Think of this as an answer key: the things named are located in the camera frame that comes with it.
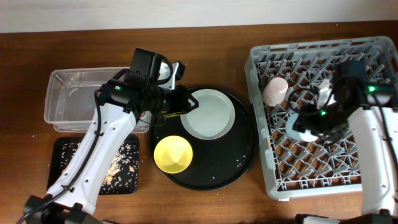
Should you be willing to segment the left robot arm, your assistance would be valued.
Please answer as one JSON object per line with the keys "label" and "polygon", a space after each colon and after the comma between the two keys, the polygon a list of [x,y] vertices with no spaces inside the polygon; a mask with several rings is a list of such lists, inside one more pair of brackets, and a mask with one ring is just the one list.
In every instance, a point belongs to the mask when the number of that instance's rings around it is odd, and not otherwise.
{"label": "left robot arm", "polygon": [[190,91],[176,84],[184,72],[182,62],[136,48],[130,67],[95,90],[96,109],[80,146],[45,197],[29,197],[18,222],[98,223],[93,213],[100,188],[141,114],[169,118],[198,108]]}

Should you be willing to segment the pink cup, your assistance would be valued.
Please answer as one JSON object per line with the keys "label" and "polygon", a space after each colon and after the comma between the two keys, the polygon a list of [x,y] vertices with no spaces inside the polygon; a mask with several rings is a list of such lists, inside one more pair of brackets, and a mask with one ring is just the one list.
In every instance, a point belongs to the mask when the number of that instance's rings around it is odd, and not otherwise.
{"label": "pink cup", "polygon": [[281,104],[286,96],[289,84],[281,77],[273,78],[262,92],[263,102],[267,106],[276,106]]}

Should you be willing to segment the blue cup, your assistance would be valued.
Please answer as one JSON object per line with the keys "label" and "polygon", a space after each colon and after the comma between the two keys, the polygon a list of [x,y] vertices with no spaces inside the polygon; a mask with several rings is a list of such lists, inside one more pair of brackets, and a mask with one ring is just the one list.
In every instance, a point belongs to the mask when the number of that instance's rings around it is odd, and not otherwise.
{"label": "blue cup", "polygon": [[311,133],[310,130],[305,129],[304,131],[299,130],[299,122],[298,122],[298,113],[294,113],[290,116],[290,118],[286,122],[286,133],[289,138],[305,141],[305,142],[313,142],[318,140],[318,136],[315,136]]}

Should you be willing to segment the food scraps pile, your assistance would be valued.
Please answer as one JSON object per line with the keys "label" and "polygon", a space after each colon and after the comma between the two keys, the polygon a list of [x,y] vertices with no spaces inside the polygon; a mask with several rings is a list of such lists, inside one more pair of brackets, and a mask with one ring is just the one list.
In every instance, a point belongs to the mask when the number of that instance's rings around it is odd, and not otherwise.
{"label": "food scraps pile", "polygon": [[121,158],[114,159],[111,163],[110,168],[108,169],[106,176],[103,180],[104,184],[110,183],[116,174],[122,171],[121,164],[119,163]]}

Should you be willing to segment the yellow bowl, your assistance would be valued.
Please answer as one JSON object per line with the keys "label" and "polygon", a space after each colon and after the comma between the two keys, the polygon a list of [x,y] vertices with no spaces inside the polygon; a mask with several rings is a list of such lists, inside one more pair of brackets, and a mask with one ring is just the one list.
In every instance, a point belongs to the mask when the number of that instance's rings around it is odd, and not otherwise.
{"label": "yellow bowl", "polygon": [[191,164],[193,149],[185,138],[167,136],[156,144],[153,156],[156,166],[162,172],[177,174]]}

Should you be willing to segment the light grey plate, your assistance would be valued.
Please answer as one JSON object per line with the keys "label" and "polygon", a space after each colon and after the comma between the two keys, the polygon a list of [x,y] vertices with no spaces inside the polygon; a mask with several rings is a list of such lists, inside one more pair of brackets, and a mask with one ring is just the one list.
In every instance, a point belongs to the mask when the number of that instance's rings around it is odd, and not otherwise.
{"label": "light grey plate", "polygon": [[202,140],[214,140],[224,136],[235,121],[235,108],[228,96],[219,90],[201,89],[192,93],[198,108],[181,115],[185,130]]}

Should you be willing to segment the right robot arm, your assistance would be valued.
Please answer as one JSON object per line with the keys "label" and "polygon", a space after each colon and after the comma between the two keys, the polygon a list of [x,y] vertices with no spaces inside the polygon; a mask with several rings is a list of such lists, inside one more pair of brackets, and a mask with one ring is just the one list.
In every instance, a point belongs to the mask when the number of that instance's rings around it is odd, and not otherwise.
{"label": "right robot arm", "polygon": [[363,205],[361,215],[347,223],[397,223],[397,87],[369,81],[364,61],[347,60],[336,65],[331,80],[308,91],[317,101],[295,110],[288,136],[330,147],[350,130]]}

